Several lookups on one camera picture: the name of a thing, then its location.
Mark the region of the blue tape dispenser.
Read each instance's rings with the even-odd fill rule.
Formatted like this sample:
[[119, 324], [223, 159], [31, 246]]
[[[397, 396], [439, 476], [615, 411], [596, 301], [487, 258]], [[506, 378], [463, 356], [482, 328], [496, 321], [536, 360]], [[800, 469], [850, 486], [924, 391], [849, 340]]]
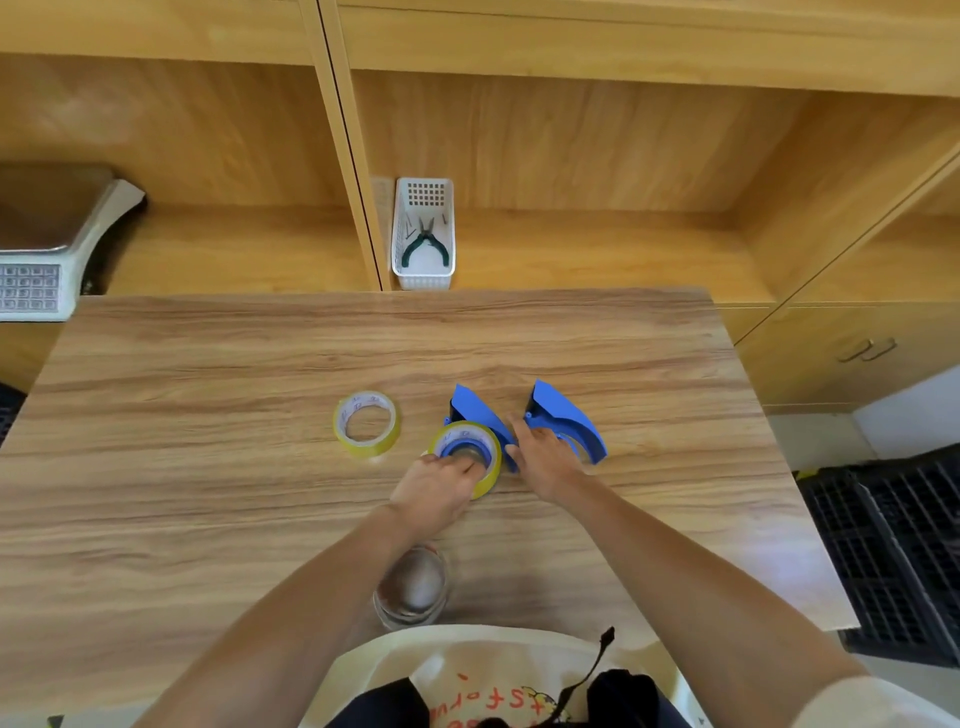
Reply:
[[473, 422], [490, 430], [496, 437], [500, 449], [505, 456], [505, 464], [510, 472], [517, 474], [519, 467], [511, 455], [507, 453], [507, 445], [515, 445], [516, 438], [504, 420], [484, 402], [481, 397], [469, 387], [457, 383], [449, 401], [448, 415], [444, 418], [444, 425], [450, 426], [458, 422]]
[[556, 387], [537, 379], [528, 399], [524, 420], [531, 430], [552, 431], [583, 455], [591, 465], [605, 460], [609, 451], [593, 421]]

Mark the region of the person's right hand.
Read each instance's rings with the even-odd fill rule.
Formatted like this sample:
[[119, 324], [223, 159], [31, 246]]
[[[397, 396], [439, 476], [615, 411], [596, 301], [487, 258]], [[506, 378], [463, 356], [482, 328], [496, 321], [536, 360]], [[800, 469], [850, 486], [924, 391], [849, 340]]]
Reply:
[[543, 501], [561, 505], [590, 475], [570, 446], [547, 429], [531, 429], [524, 418], [512, 418], [510, 427], [521, 444], [526, 471], [524, 482]]

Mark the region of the cream printed shirt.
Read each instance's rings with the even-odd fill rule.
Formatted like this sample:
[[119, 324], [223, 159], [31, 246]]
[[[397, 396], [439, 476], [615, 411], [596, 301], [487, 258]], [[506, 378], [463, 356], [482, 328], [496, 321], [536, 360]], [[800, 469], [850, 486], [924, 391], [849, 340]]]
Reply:
[[422, 698], [430, 728], [474, 728], [490, 717], [528, 728], [547, 719], [562, 689], [588, 673], [600, 641], [474, 624], [387, 633], [333, 662], [301, 728], [322, 728], [355, 698], [400, 680]]

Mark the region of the wooden shelf cabinet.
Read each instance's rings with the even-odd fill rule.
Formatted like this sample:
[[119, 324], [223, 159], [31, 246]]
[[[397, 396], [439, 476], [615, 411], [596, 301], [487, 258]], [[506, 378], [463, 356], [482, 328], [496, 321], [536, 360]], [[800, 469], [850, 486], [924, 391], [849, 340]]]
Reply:
[[96, 293], [398, 290], [444, 178], [453, 288], [702, 286], [768, 411], [960, 367], [960, 0], [0, 0], [0, 162], [146, 192]]

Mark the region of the person's right forearm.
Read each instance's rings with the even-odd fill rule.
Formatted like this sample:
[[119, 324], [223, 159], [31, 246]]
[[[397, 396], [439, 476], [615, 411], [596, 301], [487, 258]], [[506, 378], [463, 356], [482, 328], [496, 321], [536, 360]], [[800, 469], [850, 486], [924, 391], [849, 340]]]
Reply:
[[577, 520], [714, 728], [791, 728], [861, 662], [770, 588], [579, 471], [550, 499]]

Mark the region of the white plastic basket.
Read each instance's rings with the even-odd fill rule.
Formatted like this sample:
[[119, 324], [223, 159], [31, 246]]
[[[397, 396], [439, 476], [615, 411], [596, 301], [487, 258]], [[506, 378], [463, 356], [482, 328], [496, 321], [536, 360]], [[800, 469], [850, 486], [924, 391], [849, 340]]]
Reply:
[[[451, 263], [443, 266], [441, 256], [429, 244], [423, 244], [402, 269], [404, 249], [413, 242], [403, 239], [403, 216], [409, 213], [414, 223], [422, 218], [427, 224], [435, 218], [434, 235], [450, 251]], [[443, 177], [399, 177], [395, 184], [394, 207], [390, 237], [391, 271], [402, 290], [450, 289], [456, 270], [456, 233], [453, 181]]]

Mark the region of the grey weighing scale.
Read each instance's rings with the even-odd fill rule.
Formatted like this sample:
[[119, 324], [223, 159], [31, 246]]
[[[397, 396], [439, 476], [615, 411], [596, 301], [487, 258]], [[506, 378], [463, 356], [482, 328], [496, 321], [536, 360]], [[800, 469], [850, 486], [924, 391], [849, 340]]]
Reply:
[[0, 324], [68, 321], [96, 249], [146, 204], [108, 165], [0, 161]]

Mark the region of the yellow tape roll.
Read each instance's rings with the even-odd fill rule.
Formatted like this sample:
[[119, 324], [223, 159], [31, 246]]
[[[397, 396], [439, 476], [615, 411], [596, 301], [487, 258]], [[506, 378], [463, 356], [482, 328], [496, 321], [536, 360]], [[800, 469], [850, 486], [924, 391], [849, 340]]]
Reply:
[[[382, 432], [372, 439], [359, 440], [349, 434], [350, 420], [360, 410], [381, 409], [389, 416]], [[359, 391], [341, 399], [332, 417], [336, 439], [352, 456], [374, 459], [388, 453], [398, 442], [402, 433], [402, 418], [394, 401], [378, 391]]]
[[471, 421], [452, 421], [439, 430], [425, 451], [440, 458], [470, 459], [483, 466], [483, 475], [474, 485], [471, 500], [483, 498], [497, 484], [504, 462], [502, 445], [486, 425]]

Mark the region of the black plastic crate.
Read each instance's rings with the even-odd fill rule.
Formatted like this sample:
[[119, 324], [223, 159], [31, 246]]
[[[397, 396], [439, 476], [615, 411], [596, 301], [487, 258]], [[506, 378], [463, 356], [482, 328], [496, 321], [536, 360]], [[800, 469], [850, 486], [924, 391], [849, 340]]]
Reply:
[[960, 443], [793, 475], [858, 620], [844, 648], [960, 669]]

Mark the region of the black trousers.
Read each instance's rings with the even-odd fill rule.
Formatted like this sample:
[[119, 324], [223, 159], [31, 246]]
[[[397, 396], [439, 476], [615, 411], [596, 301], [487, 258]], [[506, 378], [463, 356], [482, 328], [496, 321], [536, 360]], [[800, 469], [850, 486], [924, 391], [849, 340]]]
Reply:
[[652, 678], [610, 669], [558, 697], [529, 686], [457, 692], [430, 707], [409, 678], [352, 699], [324, 728], [692, 728]]

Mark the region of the clear tape roll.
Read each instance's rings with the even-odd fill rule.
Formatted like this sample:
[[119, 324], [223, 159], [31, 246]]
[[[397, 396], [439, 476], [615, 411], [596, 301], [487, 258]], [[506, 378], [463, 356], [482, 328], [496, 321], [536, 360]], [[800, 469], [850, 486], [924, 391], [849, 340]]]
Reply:
[[433, 625], [450, 595], [448, 562], [431, 542], [406, 551], [377, 585], [372, 604], [390, 632]]

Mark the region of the person's left hand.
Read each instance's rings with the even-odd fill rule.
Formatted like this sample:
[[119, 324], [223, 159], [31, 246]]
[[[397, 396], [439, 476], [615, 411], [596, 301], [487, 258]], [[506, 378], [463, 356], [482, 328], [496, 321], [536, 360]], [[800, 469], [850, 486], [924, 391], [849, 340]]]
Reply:
[[390, 509], [414, 544], [455, 523], [472, 502], [474, 488], [452, 488], [442, 482], [440, 458], [425, 454], [416, 459], [390, 495]]

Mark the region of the person's left forearm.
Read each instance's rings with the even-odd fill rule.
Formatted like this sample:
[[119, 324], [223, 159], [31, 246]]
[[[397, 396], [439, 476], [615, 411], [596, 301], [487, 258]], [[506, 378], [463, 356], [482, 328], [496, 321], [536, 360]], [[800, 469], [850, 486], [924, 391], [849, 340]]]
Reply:
[[243, 613], [133, 728], [298, 728], [390, 567], [457, 515], [376, 507]]

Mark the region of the green-handled pliers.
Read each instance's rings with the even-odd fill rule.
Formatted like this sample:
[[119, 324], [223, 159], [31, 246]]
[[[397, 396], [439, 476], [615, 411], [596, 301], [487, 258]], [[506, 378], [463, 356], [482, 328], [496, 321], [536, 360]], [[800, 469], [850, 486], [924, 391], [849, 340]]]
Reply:
[[434, 221], [435, 218], [430, 218], [428, 223], [425, 224], [423, 218], [417, 219], [417, 236], [401, 254], [400, 267], [402, 269], [406, 269], [410, 266], [414, 253], [418, 251], [424, 244], [429, 244], [439, 253], [442, 266], [445, 268], [450, 267], [450, 250], [434, 234]]

